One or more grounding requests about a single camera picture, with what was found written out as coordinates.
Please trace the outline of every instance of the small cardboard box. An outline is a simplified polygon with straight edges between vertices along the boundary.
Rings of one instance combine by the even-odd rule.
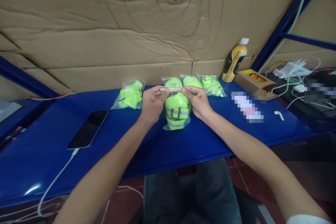
[[[249,74],[256,74],[265,79],[265,82],[259,82],[253,79]],[[275,82],[266,78],[265,76],[257,73],[256,71],[249,69],[239,71],[234,76],[234,82],[241,86],[247,92],[253,92],[254,96],[258,100],[271,100],[277,97],[276,94],[271,93],[272,88],[275,86]]]

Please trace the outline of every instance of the blue metal shelf frame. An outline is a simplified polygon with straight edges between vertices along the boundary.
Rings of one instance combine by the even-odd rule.
[[[58,93],[42,84],[17,66],[1,57],[0,53],[0,75],[6,79],[13,81],[19,86],[37,94],[41,98],[53,98],[59,96]]]
[[[336,50],[336,44],[328,41],[321,41],[307,37],[288,34],[287,31],[292,25],[296,12],[298,11],[301,0],[293,0],[283,18],[275,28],[273,34],[270,36],[265,46],[259,53],[257,59],[252,64],[252,69],[259,71],[266,60],[271,56],[272,52],[276,49],[283,38],[295,40],[302,43],[307,43],[313,46],[319,46],[330,50]],[[305,0],[302,5],[300,15],[305,11],[311,0]]]

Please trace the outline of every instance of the hand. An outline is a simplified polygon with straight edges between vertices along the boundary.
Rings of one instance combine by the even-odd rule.
[[[169,91],[160,91],[161,86],[155,86],[147,89],[142,95],[142,111],[140,119],[147,122],[156,123],[162,112],[165,99],[168,97]]]
[[[194,91],[195,94],[190,93],[187,89]],[[213,112],[208,101],[208,96],[206,94],[207,91],[205,89],[188,86],[182,88],[182,93],[190,99],[193,107],[192,110],[198,118],[203,120],[205,116]]]

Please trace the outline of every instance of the phone screen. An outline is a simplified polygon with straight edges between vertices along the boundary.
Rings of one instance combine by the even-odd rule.
[[[90,146],[109,110],[93,111],[68,145],[68,149]]]

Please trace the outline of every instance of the yellow drink bottle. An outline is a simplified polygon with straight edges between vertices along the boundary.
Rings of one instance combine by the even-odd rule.
[[[243,58],[247,54],[246,45],[247,45],[248,42],[249,42],[249,39],[242,38],[239,46],[235,47],[232,50],[229,63],[224,68],[224,73],[223,73],[223,76],[222,76],[223,81],[225,81],[225,82],[233,81],[233,78],[235,77],[235,73],[236,73],[240,63],[242,62]]]

